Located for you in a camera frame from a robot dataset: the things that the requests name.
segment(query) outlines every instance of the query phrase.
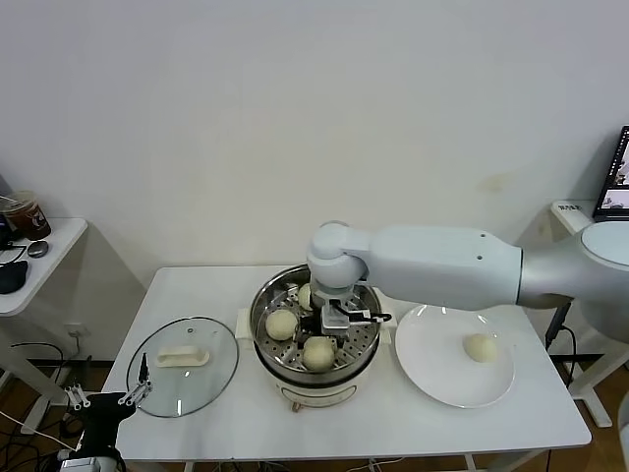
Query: white wall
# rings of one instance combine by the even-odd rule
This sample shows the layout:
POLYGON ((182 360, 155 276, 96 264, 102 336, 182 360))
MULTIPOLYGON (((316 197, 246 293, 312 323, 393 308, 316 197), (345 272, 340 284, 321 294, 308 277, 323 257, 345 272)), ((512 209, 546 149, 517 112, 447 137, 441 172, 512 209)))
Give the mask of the white wall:
POLYGON ((301 261, 331 218, 515 241, 598 191, 629 120, 628 14, 5 0, 0 173, 90 220, 144 285, 160 266, 301 261))

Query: cable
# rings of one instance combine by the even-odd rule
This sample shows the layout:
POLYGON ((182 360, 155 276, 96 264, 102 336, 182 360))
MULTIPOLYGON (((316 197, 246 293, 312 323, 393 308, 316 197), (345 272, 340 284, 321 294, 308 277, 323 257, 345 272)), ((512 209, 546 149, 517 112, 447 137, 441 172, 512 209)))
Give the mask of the cable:
POLYGON ((65 448, 67 448, 67 449, 71 449, 71 450, 76 451, 76 449, 75 449, 75 448, 73 448, 71 445, 67 445, 67 444, 65 444, 64 442, 59 441, 59 440, 58 440, 58 439, 56 439, 56 438, 53 438, 52 436, 48 436, 48 435, 46 435, 45 433, 41 433, 41 432, 39 432, 39 431, 36 431, 36 430, 31 429, 30 427, 28 427, 27 425, 25 425, 25 424, 24 424, 24 423, 22 423, 21 421, 18 421, 18 420, 16 420, 15 418, 13 418, 12 416, 7 415, 4 411, 0 411, 0 415, 4 416, 5 418, 7 418, 7 419, 9 419, 9 420, 11 420, 11 421, 13 421, 13 422, 15 422, 15 423, 19 424, 19 425, 24 426, 24 427, 25 427, 25 428, 27 428, 28 430, 33 431, 36 435, 40 435, 40 436, 43 436, 43 437, 45 437, 45 438, 49 438, 50 440, 53 440, 53 441, 55 441, 55 442, 59 443, 60 445, 64 446, 64 447, 65 447, 65 448))
POLYGON ((374 465, 375 467, 379 467, 380 465, 385 465, 385 464, 395 464, 397 462, 401 462, 405 459, 406 457, 400 457, 399 459, 395 459, 395 460, 384 460, 382 462, 370 462, 367 465, 364 465, 362 467, 354 467, 352 469, 347 469, 345 472, 354 472, 356 470, 363 470, 363 469, 369 469, 370 466, 374 465))
POLYGON ((8 264, 12 264, 14 262, 16 262, 21 256, 24 255, 24 251, 27 249, 26 246, 16 246, 13 244, 7 245, 5 247, 2 248, 2 252, 4 253, 5 251, 12 251, 14 249, 19 249, 20 253, 14 257, 13 259, 11 259, 10 261, 6 262, 6 263, 0 263, 0 266, 6 266, 8 264))
POLYGON ((572 364, 570 365, 570 373, 568 374, 568 382, 566 383, 566 387, 568 387, 574 380, 574 366, 577 363, 577 336, 574 334, 574 331, 568 326, 562 326, 560 329, 568 331, 570 333, 570 336, 572 337, 572 364))
MULTIPOLYGON (((568 380, 566 381, 566 388, 570 386, 574 380, 574 367, 577 364, 577 336, 574 331, 568 326, 562 325, 559 328, 560 331, 568 331, 572 338, 572 363, 570 364, 570 372, 568 373, 568 380)), ((550 470, 550 457, 552 455, 552 449, 548 450, 548 457, 546 458, 546 472, 550 470)))
POLYGON ((21 346, 47 346, 52 347, 59 353, 59 358, 61 360, 61 365, 64 364, 63 361, 63 351, 59 346, 55 346, 54 344, 50 344, 49 342, 18 342, 17 344, 11 344, 11 347, 21 347, 21 346))

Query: white desk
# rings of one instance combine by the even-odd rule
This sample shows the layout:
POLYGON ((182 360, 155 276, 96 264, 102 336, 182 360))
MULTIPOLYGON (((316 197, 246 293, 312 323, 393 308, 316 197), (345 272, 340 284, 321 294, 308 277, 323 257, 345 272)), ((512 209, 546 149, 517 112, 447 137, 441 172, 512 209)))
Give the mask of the white desk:
MULTIPOLYGON (((283 266, 175 267, 157 272, 103 391, 126 390, 129 362, 155 330, 185 317, 211 317, 235 329, 238 310, 283 266)), ((411 304, 387 300, 400 318, 411 304)), ((510 338, 512 390, 497 404, 463 410, 441 404, 405 376, 394 346, 381 346, 370 377, 351 400, 291 412, 253 350, 241 344, 236 374, 202 410, 178 419, 139 411, 121 425, 117 446, 134 462, 399 457, 514 452, 496 466, 513 470, 547 448, 586 444, 591 435, 529 323, 516 307, 485 312, 510 338)))
MULTIPOLYGON (((48 279, 54 269, 63 261, 68 252, 87 228, 87 223, 81 218, 49 218, 48 222, 52 232, 44 240, 49 244, 48 253, 40 259, 29 258, 25 251, 20 257, 20 261, 28 261, 29 269, 27 280, 20 290, 7 295, 0 295, 0 318, 13 317, 21 313, 27 307, 30 300, 36 295, 44 282, 48 279)), ((30 241, 20 240, 17 245, 28 246, 30 241)), ((11 261, 17 255, 10 251, 2 255, 2 262, 11 261)), ((27 359, 11 349, 6 339, 0 339, 0 366, 5 373, 0 378, 0 389, 6 382, 15 375, 26 384, 41 393, 39 400, 33 405, 25 423, 32 429, 36 428, 46 412, 48 400, 56 402, 65 401, 65 393, 57 384, 45 376, 39 369, 33 366, 27 359)), ((67 375, 64 371, 57 376, 56 371, 53 378, 62 382, 67 375)), ((30 430, 22 429, 25 434, 30 434, 30 430)))
MULTIPOLYGON (((570 234, 575 234, 594 223, 591 215, 596 204, 590 200, 562 200, 554 202, 550 210, 570 234)), ((570 393, 575 400, 583 400, 599 428, 611 428, 612 423, 594 387, 627 361, 629 345, 610 339, 608 352, 587 371, 583 372, 578 364, 575 365, 575 380, 570 384, 570 393)))
MULTIPOLYGON (((20 261, 29 261, 27 282, 17 292, 0 295, 0 317, 13 317, 27 307, 87 228, 86 221, 81 218, 49 218, 48 222, 52 228, 50 235, 44 238, 50 245, 48 254, 41 259, 31 259, 24 252, 20 261)), ((28 246, 30 241, 23 239, 16 244, 28 246)), ((16 255, 16 252, 8 252, 3 255, 2 262, 10 261, 16 255)))

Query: robotic arm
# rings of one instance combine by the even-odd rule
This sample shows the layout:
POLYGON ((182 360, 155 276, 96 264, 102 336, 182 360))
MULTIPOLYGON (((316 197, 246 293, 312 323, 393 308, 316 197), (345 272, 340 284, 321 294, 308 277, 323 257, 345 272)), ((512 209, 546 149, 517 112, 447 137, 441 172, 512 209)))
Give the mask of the robotic arm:
POLYGON ((470 311, 556 308, 575 298, 599 311, 626 311, 629 224, 593 224, 547 248, 523 251, 476 229, 390 226, 369 233, 329 222, 309 245, 308 266, 327 334, 349 327, 334 300, 348 299, 357 283, 391 298, 470 311))

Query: glass lid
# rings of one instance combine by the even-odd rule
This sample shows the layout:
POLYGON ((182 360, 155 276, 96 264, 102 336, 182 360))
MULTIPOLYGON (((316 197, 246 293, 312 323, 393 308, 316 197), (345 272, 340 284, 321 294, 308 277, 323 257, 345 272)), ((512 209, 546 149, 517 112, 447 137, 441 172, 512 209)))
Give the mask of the glass lid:
POLYGON ((188 415, 211 403, 238 365, 234 334, 210 318, 178 320, 149 336, 131 360, 127 389, 138 383, 143 354, 152 391, 140 409, 164 418, 188 415))

